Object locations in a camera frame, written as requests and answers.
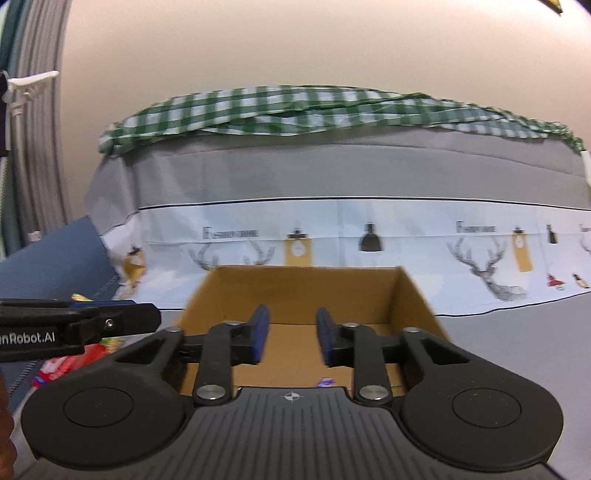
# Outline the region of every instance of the curtain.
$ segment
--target curtain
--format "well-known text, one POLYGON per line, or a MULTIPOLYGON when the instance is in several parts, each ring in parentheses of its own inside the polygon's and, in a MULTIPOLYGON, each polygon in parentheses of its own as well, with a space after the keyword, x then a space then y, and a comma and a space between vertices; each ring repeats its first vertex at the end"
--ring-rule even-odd
MULTIPOLYGON (((0 52, 9 77, 60 70, 70 3, 11 0, 0 52)), ((61 164, 59 88, 58 78, 25 106, 21 148, 12 121, 2 223, 8 254, 72 218, 61 164)))

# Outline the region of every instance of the purple wrapper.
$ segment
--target purple wrapper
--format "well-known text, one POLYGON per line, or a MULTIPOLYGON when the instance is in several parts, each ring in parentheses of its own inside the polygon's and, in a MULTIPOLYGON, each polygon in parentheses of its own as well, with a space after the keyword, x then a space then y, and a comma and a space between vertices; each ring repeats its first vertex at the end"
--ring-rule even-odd
POLYGON ((323 378, 322 380, 320 380, 320 382, 317 385, 318 388, 334 387, 334 386, 335 386, 335 381, 332 378, 323 378))

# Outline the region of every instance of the black gripper base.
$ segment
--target black gripper base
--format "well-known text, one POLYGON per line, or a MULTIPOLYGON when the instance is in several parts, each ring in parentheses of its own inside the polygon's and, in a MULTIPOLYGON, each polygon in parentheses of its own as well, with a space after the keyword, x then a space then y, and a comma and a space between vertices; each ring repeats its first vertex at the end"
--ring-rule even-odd
POLYGON ((342 388, 244 388, 229 404, 199 408, 148 459, 81 471, 41 459, 22 480, 560 480, 545 465, 469 472, 417 449, 384 408, 342 388))

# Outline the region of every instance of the circular pad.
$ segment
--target circular pad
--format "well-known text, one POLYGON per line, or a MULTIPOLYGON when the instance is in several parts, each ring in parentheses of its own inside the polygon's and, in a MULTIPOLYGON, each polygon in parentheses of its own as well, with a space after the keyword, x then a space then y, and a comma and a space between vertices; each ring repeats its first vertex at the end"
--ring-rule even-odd
POLYGON ((546 461, 563 427, 547 390, 484 361, 430 371, 404 398, 401 419, 435 458, 483 472, 546 461))
POLYGON ((72 372, 27 401, 22 429, 36 456, 70 468, 104 469, 140 460, 178 433, 181 396, 143 366, 72 372))
POLYGON ((64 406, 66 417, 82 427, 108 427, 126 418, 134 407, 127 393, 115 388, 91 388, 75 394, 64 406))
POLYGON ((508 393, 472 388, 453 399, 453 411, 463 421, 485 429, 500 429, 521 415, 521 405, 508 393))

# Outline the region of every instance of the red snack package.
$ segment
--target red snack package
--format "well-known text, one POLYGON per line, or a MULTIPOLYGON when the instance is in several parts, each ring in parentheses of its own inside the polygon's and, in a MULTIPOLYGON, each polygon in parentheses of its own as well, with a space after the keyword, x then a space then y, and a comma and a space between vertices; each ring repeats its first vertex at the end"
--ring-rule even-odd
POLYGON ((74 370, 78 370, 79 368, 85 367, 86 365, 89 365, 92 362, 95 362, 99 358, 103 358, 106 355, 107 349, 100 343, 86 345, 84 347, 84 353, 82 355, 74 357, 74 364, 72 365, 72 368, 69 371, 73 372, 74 370))
POLYGON ((33 379, 33 387, 39 388, 46 383, 57 380, 69 372, 89 365, 99 358, 107 355, 107 349, 99 344, 86 345, 84 353, 81 355, 61 356, 46 360, 39 370, 37 376, 33 379))

